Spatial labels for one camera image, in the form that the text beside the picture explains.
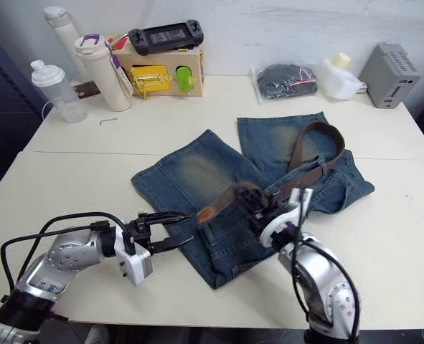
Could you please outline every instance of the denim jeans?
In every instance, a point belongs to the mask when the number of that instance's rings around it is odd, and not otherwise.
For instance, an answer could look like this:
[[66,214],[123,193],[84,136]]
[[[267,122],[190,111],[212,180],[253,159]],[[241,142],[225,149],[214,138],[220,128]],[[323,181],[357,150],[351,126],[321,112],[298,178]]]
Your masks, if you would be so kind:
[[[195,215],[226,188],[250,182],[273,193],[283,184],[321,166],[336,155],[331,139],[310,132],[303,141],[303,164],[287,173],[294,143],[301,129],[323,113],[285,118],[239,118],[242,154],[223,143],[211,130],[189,145],[137,173],[132,183],[156,211],[184,211]],[[314,195],[309,211],[333,214],[374,191],[357,170],[346,150],[335,167],[310,186]],[[171,236],[194,236],[181,248],[185,257],[212,288],[218,288],[274,253],[260,245],[248,219],[232,204],[208,224],[195,220],[168,226]]]

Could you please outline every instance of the green button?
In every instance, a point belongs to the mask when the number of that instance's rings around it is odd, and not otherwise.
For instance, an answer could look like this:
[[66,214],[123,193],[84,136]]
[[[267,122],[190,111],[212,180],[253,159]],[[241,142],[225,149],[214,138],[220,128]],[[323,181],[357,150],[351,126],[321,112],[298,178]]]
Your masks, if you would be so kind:
[[176,83],[180,92],[189,92],[194,89],[192,73],[189,67],[181,66],[176,68]]

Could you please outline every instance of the white wall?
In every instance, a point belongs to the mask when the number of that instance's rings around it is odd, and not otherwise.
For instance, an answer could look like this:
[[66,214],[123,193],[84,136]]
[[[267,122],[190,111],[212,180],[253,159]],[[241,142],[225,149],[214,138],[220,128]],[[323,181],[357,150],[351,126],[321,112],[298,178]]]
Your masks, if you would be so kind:
[[216,75],[340,51],[359,74],[376,43],[398,42],[423,76],[405,103],[414,116],[424,108],[424,0],[0,0],[0,43],[26,74],[33,59],[75,72],[42,16],[50,5],[66,7],[84,33],[103,35],[198,19],[205,72]]

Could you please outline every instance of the plastic shaker bottle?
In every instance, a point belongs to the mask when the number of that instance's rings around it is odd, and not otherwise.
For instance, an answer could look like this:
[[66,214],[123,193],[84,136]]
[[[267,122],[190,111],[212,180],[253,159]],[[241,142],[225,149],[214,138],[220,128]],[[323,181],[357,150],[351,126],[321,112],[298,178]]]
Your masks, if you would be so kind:
[[112,64],[112,55],[106,46],[105,37],[99,34],[86,34],[76,40],[75,52],[110,109],[113,111],[129,109],[131,104]]
[[40,59],[30,65],[34,69],[33,85],[40,88],[67,122],[80,122],[86,117],[84,105],[78,100],[61,68],[52,64],[45,66]]

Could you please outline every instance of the gray device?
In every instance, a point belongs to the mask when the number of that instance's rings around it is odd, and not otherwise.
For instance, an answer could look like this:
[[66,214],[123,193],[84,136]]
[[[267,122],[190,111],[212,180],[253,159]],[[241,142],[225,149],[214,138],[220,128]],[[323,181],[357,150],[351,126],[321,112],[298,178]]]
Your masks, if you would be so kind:
[[379,43],[359,79],[368,85],[376,108],[393,109],[412,90],[420,74],[399,44]]

